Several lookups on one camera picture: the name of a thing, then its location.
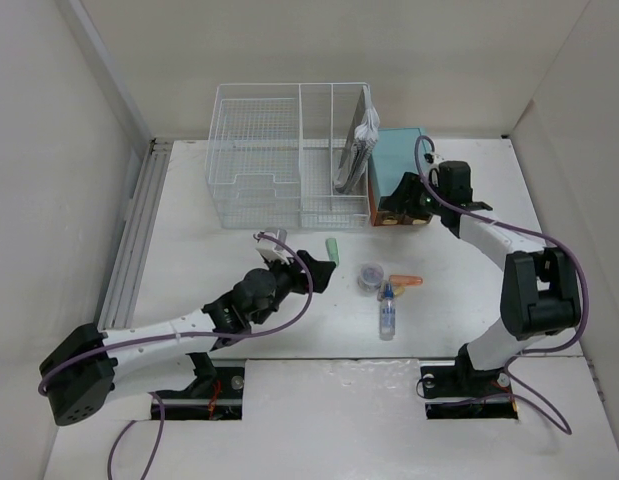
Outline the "grey white booklet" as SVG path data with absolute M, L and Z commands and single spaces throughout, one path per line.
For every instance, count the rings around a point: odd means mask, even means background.
M 370 87 L 363 84 L 333 178 L 337 194 L 349 195 L 358 184 L 379 141 L 379 129 L 380 117 L 372 102 Z

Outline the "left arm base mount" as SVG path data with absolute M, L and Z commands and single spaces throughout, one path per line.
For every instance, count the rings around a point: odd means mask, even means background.
M 191 354 L 194 378 L 180 389 L 158 392 L 169 421 L 239 421 L 243 416 L 246 362 L 212 360 L 208 354 Z

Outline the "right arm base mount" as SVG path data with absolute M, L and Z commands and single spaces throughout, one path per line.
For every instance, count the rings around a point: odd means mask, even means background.
M 509 377 L 502 369 L 465 375 L 452 364 L 420 367 L 428 420 L 517 420 Z

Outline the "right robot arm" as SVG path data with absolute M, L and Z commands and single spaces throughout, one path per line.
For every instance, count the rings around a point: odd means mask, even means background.
M 516 354 L 579 325 L 582 311 L 573 260 L 558 247 L 501 226 L 491 206 L 474 200 L 467 163 L 436 164 L 428 157 L 423 173 L 404 173 L 378 208 L 420 221 L 439 217 L 455 237 L 476 247 L 503 273 L 498 320 L 462 345 L 452 365 L 429 369 L 434 397 L 477 395 Z

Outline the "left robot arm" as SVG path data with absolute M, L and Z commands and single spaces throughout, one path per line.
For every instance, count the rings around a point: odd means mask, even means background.
M 277 313 L 289 295 L 311 301 L 327 289 L 335 269 L 335 262 L 299 250 L 266 260 L 218 299 L 175 319 L 110 331 L 80 325 L 41 362 L 38 392 L 58 426 L 81 422 L 135 394 L 202 396 L 215 378 L 210 353 L 258 337 L 254 326 Z

